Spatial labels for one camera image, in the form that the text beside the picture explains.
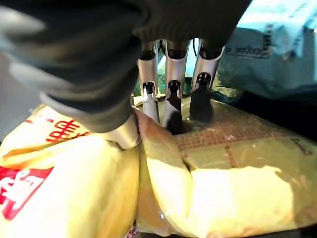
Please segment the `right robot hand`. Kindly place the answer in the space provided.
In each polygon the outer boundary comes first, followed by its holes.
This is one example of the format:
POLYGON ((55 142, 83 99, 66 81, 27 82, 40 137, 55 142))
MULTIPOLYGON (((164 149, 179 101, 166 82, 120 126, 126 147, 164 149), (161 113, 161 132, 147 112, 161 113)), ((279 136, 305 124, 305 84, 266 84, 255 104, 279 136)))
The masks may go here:
POLYGON ((165 41, 167 98, 181 98, 189 44, 196 72, 214 77, 248 0, 3 0, 0 50, 19 82, 45 104, 105 140, 139 143, 130 104, 136 82, 157 91, 158 41, 165 41))

